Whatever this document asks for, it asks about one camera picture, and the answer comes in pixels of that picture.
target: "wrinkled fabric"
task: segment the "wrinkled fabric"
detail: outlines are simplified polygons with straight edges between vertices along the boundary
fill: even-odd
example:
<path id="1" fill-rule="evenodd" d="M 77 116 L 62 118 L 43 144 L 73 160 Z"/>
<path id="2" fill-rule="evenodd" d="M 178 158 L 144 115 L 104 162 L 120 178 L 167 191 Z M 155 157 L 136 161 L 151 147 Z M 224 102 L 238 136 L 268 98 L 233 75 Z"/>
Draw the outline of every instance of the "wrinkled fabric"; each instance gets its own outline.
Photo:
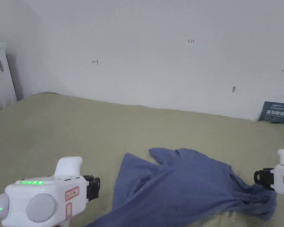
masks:
<path id="1" fill-rule="evenodd" d="M 93 226 L 186 226 L 206 215 L 234 211 L 268 220 L 276 193 L 249 186 L 231 166 L 190 149 L 152 148 L 158 165 L 127 153 L 112 211 Z"/>

